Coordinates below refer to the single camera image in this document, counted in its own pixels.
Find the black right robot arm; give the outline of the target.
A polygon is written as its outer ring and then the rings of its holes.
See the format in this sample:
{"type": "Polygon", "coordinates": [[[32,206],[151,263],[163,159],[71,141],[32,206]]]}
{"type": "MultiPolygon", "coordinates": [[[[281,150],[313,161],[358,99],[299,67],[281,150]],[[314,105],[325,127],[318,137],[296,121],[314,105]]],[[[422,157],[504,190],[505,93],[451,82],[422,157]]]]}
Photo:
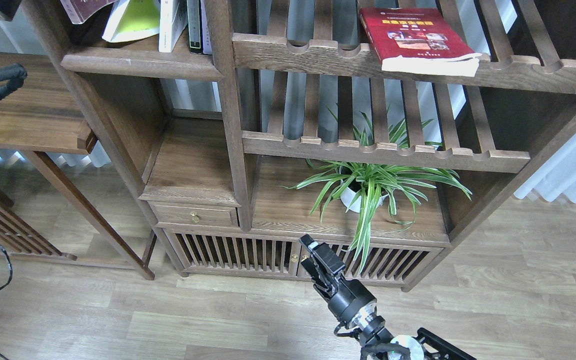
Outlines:
{"type": "Polygon", "coordinates": [[[466,351],[423,327],[415,337],[391,335],[385,319],[377,315],[377,299],[361,281],[345,278],[346,265],[329,245],[318,243],[309,234],[299,241],[310,253],[301,265],[338,321],[334,335],[357,340],[362,360],[473,360],[466,351]]]}

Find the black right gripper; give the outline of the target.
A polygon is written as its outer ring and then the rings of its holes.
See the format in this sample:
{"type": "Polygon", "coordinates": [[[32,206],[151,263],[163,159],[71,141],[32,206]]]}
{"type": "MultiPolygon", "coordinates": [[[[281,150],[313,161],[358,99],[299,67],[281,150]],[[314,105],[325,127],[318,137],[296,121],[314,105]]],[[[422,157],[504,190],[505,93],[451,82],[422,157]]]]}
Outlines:
{"type": "Polygon", "coordinates": [[[299,243],[310,253],[302,267],[311,276],[313,288],[327,303],[327,308],[338,321],[333,331],[339,336],[340,328],[352,330],[345,336],[375,336],[378,333],[377,299],[357,279],[345,278],[345,263],[329,248],[318,243],[310,234],[299,238],[299,243]]]}

